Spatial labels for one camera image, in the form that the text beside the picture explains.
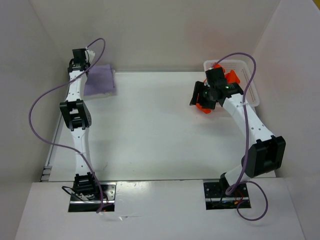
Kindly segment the orange t shirt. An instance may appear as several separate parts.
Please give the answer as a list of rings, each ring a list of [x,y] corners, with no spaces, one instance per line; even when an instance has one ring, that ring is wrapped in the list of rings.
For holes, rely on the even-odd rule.
[[[190,105],[195,105],[205,114],[211,113],[218,103],[224,104],[225,99],[235,94],[243,94],[240,87],[240,79],[234,70],[226,73],[226,70],[215,63],[213,67],[205,71],[206,79],[196,81]]]

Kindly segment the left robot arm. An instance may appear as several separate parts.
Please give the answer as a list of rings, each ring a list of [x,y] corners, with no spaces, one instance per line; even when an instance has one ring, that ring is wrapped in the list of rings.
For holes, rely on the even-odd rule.
[[[89,151],[89,127],[91,114],[83,100],[90,66],[90,51],[86,48],[72,50],[73,58],[69,62],[70,85],[65,101],[59,104],[66,127],[70,130],[75,153],[75,177],[73,189],[76,197],[82,201],[94,200],[99,196],[100,188],[95,183]]]

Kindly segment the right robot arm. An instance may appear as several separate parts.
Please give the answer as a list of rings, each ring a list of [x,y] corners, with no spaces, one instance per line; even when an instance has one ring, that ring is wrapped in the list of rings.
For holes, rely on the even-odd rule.
[[[206,82],[195,83],[190,105],[214,110],[219,104],[233,117],[245,136],[245,153],[240,165],[220,177],[219,191],[229,197],[236,192],[239,183],[279,169],[286,141],[263,124],[240,85],[227,81],[222,67],[210,68],[205,75]]]

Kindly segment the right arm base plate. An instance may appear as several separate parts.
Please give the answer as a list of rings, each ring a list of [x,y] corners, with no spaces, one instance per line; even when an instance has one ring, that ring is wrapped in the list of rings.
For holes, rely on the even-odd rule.
[[[235,192],[226,195],[218,179],[203,182],[206,210],[250,209],[251,203],[246,184],[240,184]]]

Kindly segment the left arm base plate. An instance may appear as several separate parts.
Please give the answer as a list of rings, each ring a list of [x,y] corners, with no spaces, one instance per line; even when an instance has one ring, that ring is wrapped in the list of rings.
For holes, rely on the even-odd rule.
[[[101,184],[103,193],[103,208],[101,212],[113,212],[115,210],[116,182],[103,182]],[[69,213],[96,213],[101,206],[100,191],[91,195],[75,193],[74,187],[65,187],[70,195],[68,212]]]

